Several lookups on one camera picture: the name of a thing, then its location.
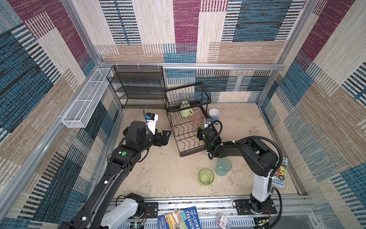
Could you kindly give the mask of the clear pink plastic cup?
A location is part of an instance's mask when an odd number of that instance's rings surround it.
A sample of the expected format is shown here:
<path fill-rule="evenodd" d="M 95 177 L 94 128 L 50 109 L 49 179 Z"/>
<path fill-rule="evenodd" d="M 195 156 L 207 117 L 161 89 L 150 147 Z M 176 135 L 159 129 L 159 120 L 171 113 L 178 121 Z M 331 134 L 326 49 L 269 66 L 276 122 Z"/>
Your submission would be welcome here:
<path fill-rule="evenodd" d="M 192 122 L 196 124 L 198 127 L 201 126 L 201 124 L 204 122 L 205 116 L 200 110 L 196 110 L 192 117 Z"/>

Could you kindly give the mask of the blue speckled ceramic mug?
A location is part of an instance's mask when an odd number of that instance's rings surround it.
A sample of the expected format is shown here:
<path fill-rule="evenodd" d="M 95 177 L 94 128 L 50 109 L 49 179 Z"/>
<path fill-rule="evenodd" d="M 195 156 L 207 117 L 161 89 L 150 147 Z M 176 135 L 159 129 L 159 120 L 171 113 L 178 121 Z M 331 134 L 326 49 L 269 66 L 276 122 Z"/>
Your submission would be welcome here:
<path fill-rule="evenodd" d="M 210 116 L 211 122 L 214 122 L 219 119 L 221 113 L 218 109 L 212 108 L 209 110 L 208 114 Z"/>

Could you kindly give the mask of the light green ceramic mug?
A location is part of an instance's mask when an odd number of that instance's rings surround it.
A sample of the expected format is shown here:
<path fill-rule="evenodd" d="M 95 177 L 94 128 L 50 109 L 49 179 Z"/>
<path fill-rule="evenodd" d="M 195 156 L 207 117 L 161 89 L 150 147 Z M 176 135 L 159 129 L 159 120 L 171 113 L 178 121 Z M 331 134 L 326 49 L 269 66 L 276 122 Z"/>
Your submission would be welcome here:
<path fill-rule="evenodd" d="M 190 108 L 190 103 L 188 101 L 183 101 L 180 105 L 180 115 L 182 117 L 189 117 L 193 115 L 193 110 Z"/>

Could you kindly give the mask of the translucent teal plastic cup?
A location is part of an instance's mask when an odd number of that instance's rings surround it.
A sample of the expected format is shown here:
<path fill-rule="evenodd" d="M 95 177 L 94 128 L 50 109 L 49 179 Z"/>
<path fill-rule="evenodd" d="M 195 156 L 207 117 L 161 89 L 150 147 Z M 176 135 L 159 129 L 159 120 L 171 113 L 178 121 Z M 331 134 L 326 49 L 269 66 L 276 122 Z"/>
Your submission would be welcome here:
<path fill-rule="evenodd" d="M 229 159 L 219 158 L 216 163 L 215 171 L 218 176 L 223 177 L 231 170 L 231 168 L 232 168 L 232 163 Z"/>

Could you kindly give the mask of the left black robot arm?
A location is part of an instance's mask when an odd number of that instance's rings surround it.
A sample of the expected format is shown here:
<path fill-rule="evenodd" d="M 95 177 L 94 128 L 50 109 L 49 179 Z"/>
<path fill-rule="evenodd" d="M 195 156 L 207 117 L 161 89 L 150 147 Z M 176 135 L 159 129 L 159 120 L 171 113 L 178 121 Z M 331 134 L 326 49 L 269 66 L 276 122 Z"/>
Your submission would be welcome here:
<path fill-rule="evenodd" d="M 69 222 L 62 222 L 60 229 L 115 229 L 130 217 L 141 217 L 144 213 L 144 199 L 129 194 L 114 210 L 107 209 L 122 182 L 134 166 L 141 162 L 141 155 L 152 146 L 166 146 L 170 130 L 158 132 L 150 124 L 134 121 L 127 127 L 124 138 L 112 152 L 105 172 L 84 206 Z"/>

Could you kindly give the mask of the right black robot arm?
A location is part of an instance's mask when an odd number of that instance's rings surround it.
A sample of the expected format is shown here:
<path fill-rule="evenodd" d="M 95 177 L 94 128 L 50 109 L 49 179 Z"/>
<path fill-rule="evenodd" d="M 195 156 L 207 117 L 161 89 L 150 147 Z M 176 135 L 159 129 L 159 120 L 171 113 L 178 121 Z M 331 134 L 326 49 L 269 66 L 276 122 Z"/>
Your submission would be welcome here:
<path fill-rule="evenodd" d="M 249 200 L 250 210 L 254 214 L 264 212 L 271 200 L 270 188 L 273 176 L 283 162 L 280 147 L 273 140 L 256 135 L 223 142 L 220 137 L 223 124 L 219 120 L 213 123 L 220 124 L 219 131 L 214 124 L 209 124 L 198 131 L 198 138 L 203 140 L 209 159 L 242 157 L 254 173 L 254 186 Z"/>

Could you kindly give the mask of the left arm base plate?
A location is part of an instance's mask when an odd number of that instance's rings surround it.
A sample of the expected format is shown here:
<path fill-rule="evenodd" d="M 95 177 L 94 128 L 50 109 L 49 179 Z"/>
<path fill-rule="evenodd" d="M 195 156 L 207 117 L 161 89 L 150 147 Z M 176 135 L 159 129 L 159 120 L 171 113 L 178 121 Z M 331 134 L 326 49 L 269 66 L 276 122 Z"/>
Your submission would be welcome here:
<path fill-rule="evenodd" d="M 141 202 L 138 204 L 137 212 L 133 215 L 133 218 L 156 219 L 158 217 L 158 207 L 158 202 Z"/>

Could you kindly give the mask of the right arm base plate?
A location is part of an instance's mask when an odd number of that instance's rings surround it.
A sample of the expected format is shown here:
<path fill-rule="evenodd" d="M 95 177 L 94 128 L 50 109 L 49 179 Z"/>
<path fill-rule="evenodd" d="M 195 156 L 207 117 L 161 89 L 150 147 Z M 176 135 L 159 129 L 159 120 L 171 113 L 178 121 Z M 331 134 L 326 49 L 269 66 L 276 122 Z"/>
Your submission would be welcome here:
<path fill-rule="evenodd" d="M 271 198 L 265 202 L 258 202 L 253 199 L 236 199 L 232 202 L 238 215 L 269 215 L 277 214 L 277 208 Z"/>

